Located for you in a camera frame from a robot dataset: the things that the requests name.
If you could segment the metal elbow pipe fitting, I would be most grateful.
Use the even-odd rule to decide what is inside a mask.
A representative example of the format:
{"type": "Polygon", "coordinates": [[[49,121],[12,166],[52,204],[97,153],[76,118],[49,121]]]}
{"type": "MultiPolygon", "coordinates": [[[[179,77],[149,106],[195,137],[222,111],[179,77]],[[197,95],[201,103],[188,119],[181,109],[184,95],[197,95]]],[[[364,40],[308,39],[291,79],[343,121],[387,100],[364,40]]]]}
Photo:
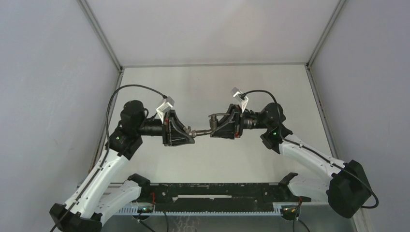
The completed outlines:
{"type": "Polygon", "coordinates": [[[196,135],[196,130],[193,130],[192,128],[191,128],[191,126],[185,126],[184,128],[183,128],[183,131],[188,135],[188,136],[190,136],[191,138],[195,138],[197,135],[196,135]]]}

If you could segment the metal water faucet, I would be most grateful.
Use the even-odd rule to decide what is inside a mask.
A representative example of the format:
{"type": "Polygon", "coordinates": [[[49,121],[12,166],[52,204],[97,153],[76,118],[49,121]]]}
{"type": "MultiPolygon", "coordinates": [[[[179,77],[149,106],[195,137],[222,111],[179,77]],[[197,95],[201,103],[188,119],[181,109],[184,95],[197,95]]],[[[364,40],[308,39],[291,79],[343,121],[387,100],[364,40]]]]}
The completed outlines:
{"type": "Polygon", "coordinates": [[[209,115],[209,129],[206,130],[192,130],[190,135],[195,138],[198,136],[210,135],[218,127],[218,117],[219,116],[228,116],[228,113],[214,113],[209,115]]]}

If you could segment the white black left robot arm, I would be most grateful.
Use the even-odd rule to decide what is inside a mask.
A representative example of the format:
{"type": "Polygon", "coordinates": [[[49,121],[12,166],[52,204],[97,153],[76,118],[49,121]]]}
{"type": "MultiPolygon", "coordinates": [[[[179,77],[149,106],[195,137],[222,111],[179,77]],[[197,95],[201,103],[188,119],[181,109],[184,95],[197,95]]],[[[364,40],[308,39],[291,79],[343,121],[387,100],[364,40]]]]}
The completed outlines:
{"type": "Polygon", "coordinates": [[[185,133],[184,125],[173,110],[174,100],[164,97],[154,117],[138,100],[123,106],[120,120],[108,137],[105,152],[97,164],[65,203],[55,203],[49,213],[61,232],[99,232],[103,225],[126,204],[139,200],[154,200],[149,179],[130,175],[114,192],[104,193],[115,175],[126,166],[143,143],[143,136],[160,136],[165,146],[192,144],[193,138],[185,133]]]}

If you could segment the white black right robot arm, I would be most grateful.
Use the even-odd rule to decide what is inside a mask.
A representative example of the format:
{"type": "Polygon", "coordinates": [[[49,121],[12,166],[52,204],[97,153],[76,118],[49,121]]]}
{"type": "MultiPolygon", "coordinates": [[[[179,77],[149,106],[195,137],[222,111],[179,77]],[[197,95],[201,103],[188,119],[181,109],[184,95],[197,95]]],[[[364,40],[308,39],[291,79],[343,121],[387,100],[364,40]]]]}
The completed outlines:
{"type": "Polygon", "coordinates": [[[280,197],[292,201],[295,197],[327,201],[344,218],[351,218],[371,197],[372,189],[362,165],[335,159],[314,150],[283,125],[286,119],[278,103],[269,103],[260,112],[243,110],[230,104],[226,113],[209,115],[211,137],[240,138],[245,129],[265,129],[260,138],[274,152],[293,159],[311,170],[317,178],[303,178],[289,173],[279,188],[280,197]]]}

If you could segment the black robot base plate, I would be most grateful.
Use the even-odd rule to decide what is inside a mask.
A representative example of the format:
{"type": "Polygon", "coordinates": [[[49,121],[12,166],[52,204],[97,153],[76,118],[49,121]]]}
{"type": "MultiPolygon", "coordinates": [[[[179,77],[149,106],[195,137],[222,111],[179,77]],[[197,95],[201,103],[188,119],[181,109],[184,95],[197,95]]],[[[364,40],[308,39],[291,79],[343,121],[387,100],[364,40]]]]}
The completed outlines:
{"type": "Polygon", "coordinates": [[[300,197],[278,183],[155,183],[135,203],[165,209],[267,209],[300,197]]]}

